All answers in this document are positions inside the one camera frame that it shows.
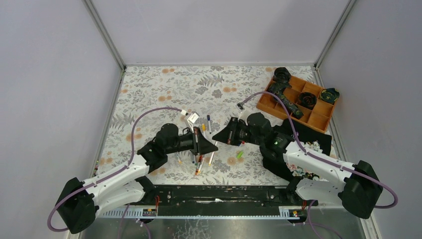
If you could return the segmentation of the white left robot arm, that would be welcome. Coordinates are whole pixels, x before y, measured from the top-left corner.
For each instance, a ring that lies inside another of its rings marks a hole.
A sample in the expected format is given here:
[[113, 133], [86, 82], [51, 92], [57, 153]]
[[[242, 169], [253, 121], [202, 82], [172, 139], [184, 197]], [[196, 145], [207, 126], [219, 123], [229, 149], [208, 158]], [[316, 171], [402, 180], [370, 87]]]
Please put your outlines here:
[[102, 213], [142, 201], [154, 188], [146, 176], [167, 163], [169, 154], [190, 151], [199, 156], [217, 150], [198, 127], [186, 128], [180, 135], [176, 125], [167, 123], [128, 163], [82, 181], [76, 177], [70, 179], [54, 210], [65, 223], [65, 230], [80, 233]]

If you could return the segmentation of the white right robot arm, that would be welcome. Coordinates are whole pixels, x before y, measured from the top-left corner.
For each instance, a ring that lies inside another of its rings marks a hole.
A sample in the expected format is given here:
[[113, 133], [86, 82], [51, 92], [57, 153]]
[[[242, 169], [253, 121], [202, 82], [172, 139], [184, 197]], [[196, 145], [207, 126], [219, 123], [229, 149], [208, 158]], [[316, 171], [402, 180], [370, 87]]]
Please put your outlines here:
[[353, 164], [305, 149], [295, 142], [292, 129], [271, 126], [261, 113], [253, 113], [247, 120], [232, 117], [212, 138], [227, 145], [245, 142], [259, 146], [264, 168], [287, 180], [288, 189], [299, 198], [342, 205], [362, 219], [371, 216], [383, 191], [368, 162]]

